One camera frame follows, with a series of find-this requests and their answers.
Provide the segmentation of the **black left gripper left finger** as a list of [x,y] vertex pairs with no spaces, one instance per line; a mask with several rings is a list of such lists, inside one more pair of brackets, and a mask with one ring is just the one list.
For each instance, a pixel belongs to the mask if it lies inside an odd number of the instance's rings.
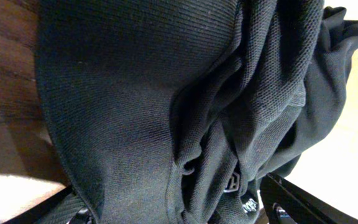
[[93,224],[90,210],[69,186],[4,224]]

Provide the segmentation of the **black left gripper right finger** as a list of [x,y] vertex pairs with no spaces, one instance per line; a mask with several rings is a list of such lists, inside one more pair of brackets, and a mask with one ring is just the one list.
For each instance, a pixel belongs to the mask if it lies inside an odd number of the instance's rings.
[[272,224],[358,224],[358,219],[274,173],[262,178],[260,196],[268,222]]

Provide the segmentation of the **black t-shirt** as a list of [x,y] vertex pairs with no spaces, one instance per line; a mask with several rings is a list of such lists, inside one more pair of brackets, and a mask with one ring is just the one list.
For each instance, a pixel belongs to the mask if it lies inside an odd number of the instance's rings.
[[322,1],[40,1],[37,91],[94,223],[253,223],[346,101],[358,21]]

